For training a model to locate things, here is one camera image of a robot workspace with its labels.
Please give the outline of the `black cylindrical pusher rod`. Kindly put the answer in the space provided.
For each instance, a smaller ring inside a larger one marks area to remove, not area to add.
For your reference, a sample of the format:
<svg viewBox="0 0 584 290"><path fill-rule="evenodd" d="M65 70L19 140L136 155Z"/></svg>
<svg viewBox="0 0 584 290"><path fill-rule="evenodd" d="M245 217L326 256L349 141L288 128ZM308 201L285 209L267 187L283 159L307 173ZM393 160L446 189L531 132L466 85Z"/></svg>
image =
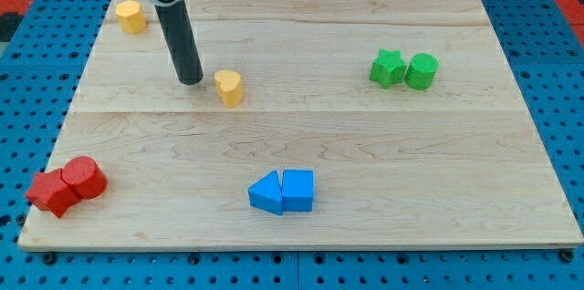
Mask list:
<svg viewBox="0 0 584 290"><path fill-rule="evenodd" d="M203 68L185 2L156 6L155 10L178 80L184 85L200 82Z"/></svg>

